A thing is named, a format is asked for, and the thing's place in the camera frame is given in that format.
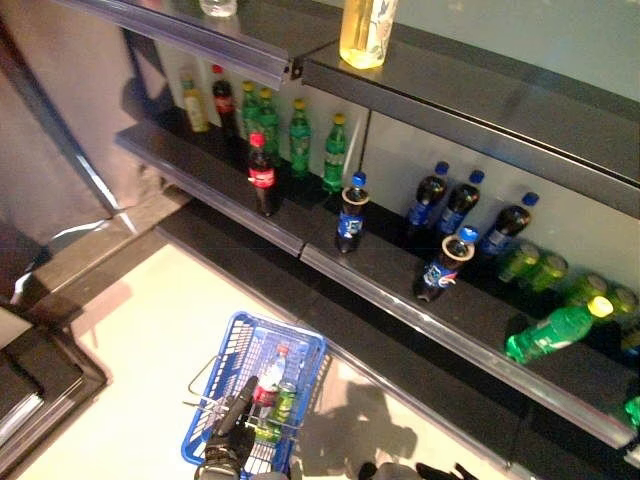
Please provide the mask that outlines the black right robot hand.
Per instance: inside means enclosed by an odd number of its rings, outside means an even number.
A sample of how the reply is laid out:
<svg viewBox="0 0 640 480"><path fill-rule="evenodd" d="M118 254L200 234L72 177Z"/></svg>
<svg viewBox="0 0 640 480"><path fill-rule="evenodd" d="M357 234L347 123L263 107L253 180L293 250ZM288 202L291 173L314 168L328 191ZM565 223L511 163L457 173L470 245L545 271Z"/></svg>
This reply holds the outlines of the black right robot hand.
<svg viewBox="0 0 640 480"><path fill-rule="evenodd" d="M425 480L478 480L475 475L466 470L459 463L456 463L454 470L449 472L436 469L420 462L415 464L415 469L418 475Z"/></svg>

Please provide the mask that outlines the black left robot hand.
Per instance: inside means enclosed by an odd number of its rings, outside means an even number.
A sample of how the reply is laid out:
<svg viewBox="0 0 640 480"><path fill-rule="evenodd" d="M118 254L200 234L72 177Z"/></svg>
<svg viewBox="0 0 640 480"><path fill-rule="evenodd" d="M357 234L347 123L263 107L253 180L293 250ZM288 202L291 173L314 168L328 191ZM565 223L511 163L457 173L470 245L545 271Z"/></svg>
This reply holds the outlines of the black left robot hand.
<svg viewBox="0 0 640 480"><path fill-rule="evenodd" d="M257 383L258 377L251 376L214 425L205 445L204 461L197 470L200 479L240 478L255 440L255 434L244 426L242 417L252 404Z"/></svg>

